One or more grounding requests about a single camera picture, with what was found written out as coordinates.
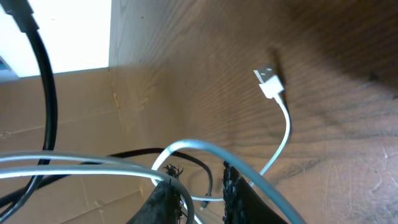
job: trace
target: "usb connector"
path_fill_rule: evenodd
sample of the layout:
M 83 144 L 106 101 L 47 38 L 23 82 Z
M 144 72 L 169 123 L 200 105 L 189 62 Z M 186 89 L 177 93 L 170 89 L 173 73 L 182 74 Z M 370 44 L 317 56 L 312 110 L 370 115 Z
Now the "usb connector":
M 285 90 L 278 75 L 275 74 L 270 65 L 259 68 L 255 70 L 254 73 L 260 81 L 259 86 L 262 92 L 268 99 L 275 98 L 279 93 Z

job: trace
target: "light blue cable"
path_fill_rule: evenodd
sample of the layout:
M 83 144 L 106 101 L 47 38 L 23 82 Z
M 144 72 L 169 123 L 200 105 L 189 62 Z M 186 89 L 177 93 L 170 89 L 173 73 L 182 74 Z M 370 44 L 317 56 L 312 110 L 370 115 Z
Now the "light blue cable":
M 187 223 L 193 224 L 194 206 L 189 192 L 181 184 L 179 180 L 165 173 L 151 170 L 144 167 L 127 166 L 119 164 L 115 166 L 107 165 L 46 165 L 46 166 L 24 166 L 10 167 L 0 169 L 0 179 L 11 177 L 26 177 L 31 175 L 92 175 L 92 174 L 108 174 L 108 175 L 132 175 L 139 177 L 155 178 L 158 180 L 171 183 L 185 199 L 188 207 Z
M 268 196 L 285 214 L 285 216 L 293 223 L 293 224 L 304 224 L 305 221 L 301 217 L 301 215 L 294 209 L 294 207 L 286 200 L 286 198 L 279 193 L 266 179 L 264 179 L 260 174 L 258 174 L 253 168 L 248 166 L 238 157 L 228 152 L 226 149 L 222 147 L 216 146 L 212 143 L 196 140 L 196 139 L 186 139 L 180 140 L 175 143 L 169 145 L 156 159 L 154 167 L 160 166 L 163 161 L 173 152 L 176 152 L 181 149 L 199 149 L 206 152 L 210 152 L 225 161 L 229 162 L 232 166 L 241 171 L 242 174 L 247 176 L 250 180 L 256 184 L 260 190 L 262 190 L 266 196 Z

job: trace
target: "cardboard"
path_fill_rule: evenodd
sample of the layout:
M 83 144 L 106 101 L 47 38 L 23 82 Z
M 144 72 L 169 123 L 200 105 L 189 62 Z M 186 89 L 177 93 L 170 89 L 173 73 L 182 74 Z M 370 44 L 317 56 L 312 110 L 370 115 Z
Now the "cardboard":
M 140 193 L 135 192 L 62 224 L 125 224 L 140 209 L 142 203 L 144 203 L 144 200 Z
M 128 150 L 108 69 L 56 75 L 55 82 L 59 113 L 55 150 L 96 155 Z M 42 149 L 45 122 L 42 91 L 39 77 L 0 84 L 0 151 Z M 1 167 L 36 163 L 8 162 Z M 52 161 L 52 164 L 60 163 L 70 162 Z M 0 180 L 1 195 L 25 186 L 28 180 Z M 67 177 L 36 191 L 7 224 L 101 223 L 100 209 L 138 191 L 137 177 Z M 137 195 L 141 199 L 137 203 L 139 208 L 143 200 Z M 126 200 L 129 205 L 134 203 L 129 198 L 121 202 Z M 112 205 L 107 208 L 108 212 L 105 209 L 104 218 L 108 223 L 115 223 L 109 221 L 110 211 L 121 209 L 119 206 Z M 130 216 L 135 213 L 134 209 L 129 212 Z

